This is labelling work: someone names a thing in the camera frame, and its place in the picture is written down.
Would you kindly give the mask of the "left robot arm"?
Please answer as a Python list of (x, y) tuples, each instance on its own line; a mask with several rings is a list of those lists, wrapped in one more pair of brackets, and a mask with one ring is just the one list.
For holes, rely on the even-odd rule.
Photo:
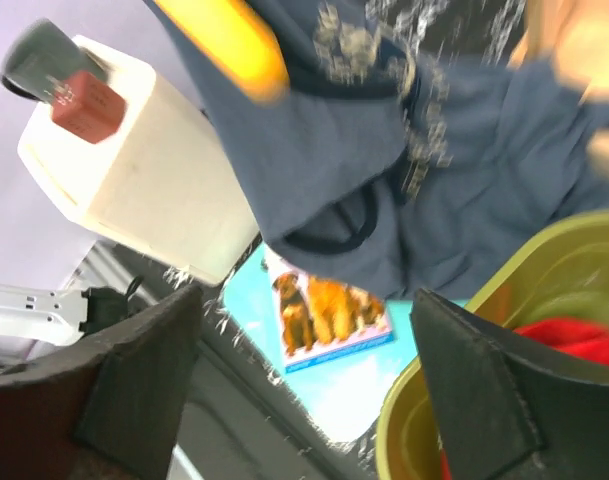
[(70, 346), (131, 315), (129, 300), (142, 283), (124, 292), (112, 287), (39, 290), (0, 285), (0, 363), (33, 355), (37, 344)]

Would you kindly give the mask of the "navy blue tank top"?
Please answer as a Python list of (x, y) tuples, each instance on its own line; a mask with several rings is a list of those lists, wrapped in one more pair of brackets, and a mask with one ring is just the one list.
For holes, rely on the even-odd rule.
[(252, 101), (160, 6), (266, 244), (381, 298), (466, 299), (526, 241), (609, 209), (587, 146), (609, 102), (549, 62), (414, 55), (350, 1), (254, 1), (290, 77)]

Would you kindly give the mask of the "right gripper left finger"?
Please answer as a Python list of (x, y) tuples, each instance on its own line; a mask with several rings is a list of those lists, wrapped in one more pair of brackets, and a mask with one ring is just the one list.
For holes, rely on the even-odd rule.
[(188, 285), (1, 374), (0, 479), (166, 478), (201, 320)]

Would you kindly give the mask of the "orange hanger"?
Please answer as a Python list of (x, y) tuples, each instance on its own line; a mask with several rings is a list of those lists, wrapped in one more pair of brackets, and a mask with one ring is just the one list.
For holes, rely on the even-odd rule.
[(156, 5), (250, 99), (267, 103), (289, 89), (278, 41), (246, 2), (160, 0)]

